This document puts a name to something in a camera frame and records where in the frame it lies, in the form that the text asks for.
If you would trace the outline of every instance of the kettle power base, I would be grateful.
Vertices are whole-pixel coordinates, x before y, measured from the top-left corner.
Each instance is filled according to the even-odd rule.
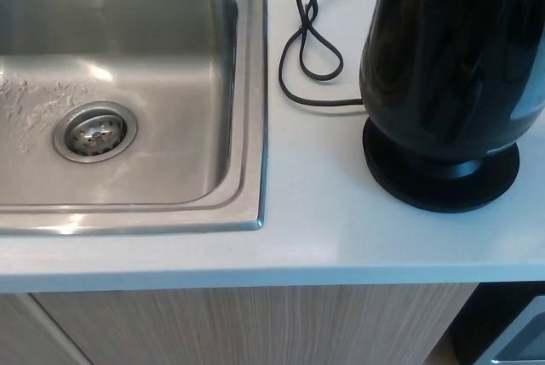
[[[479,160],[479,166],[470,174],[439,178],[425,174],[425,165],[416,168],[410,163],[405,150],[370,118],[365,123],[363,143],[365,160],[375,180],[399,200],[432,212],[460,213],[481,208],[509,189],[519,172],[516,144]]]

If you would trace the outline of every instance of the drain strainer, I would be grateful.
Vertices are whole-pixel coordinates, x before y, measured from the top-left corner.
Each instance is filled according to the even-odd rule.
[[[97,163],[116,156],[136,136],[135,116],[109,101],[79,106],[63,116],[54,130],[55,149],[66,159]]]

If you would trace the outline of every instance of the wood grain cabinet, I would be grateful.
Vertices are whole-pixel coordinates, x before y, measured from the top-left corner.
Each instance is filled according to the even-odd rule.
[[[474,287],[216,288],[34,297],[94,365],[419,365]]]
[[[89,365],[28,294],[0,295],[0,364]]]

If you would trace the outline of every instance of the cord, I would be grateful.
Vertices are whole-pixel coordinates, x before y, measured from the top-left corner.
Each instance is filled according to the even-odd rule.
[[[299,17],[301,19],[301,26],[299,26],[299,29],[288,39],[288,42],[286,42],[284,46],[284,51],[282,52],[282,56],[280,57],[280,64],[278,65],[278,82],[280,83],[280,87],[282,88],[282,91],[284,91],[284,94],[286,95],[288,99],[304,106],[315,106],[315,107],[361,106],[364,103],[361,99],[349,99],[349,100],[303,99],[302,97],[299,97],[291,93],[288,87],[286,86],[286,84],[284,83],[283,71],[284,71],[284,62],[286,59],[286,55],[288,54],[288,51],[290,50],[291,45],[299,37],[301,37],[301,46],[299,48],[299,66],[301,67],[303,72],[312,80],[317,80],[319,82],[327,82],[329,80],[333,80],[335,77],[341,74],[342,69],[344,67],[344,59],[342,58],[341,52],[335,46],[333,46],[333,44],[331,44],[325,37],[320,35],[316,29],[314,29],[313,22],[316,20],[316,17],[318,16],[318,0],[308,0],[308,3],[305,6],[303,6],[302,0],[295,0],[295,2],[297,3],[297,10],[299,11]],[[305,60],[303,59],[303,54],[305,51],[305,43],[307,42],[307,34],[309,32],[314,37],[316,37],[318,41],[322,43],[339,60],[339,66],[333,72],[329,74],[317,74],[308,70],[307,66],[305,65]]]

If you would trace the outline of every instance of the stainless steel sink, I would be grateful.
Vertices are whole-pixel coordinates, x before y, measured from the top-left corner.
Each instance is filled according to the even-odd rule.
[[[0,0],[0,232],[259,227],[264,7]]]

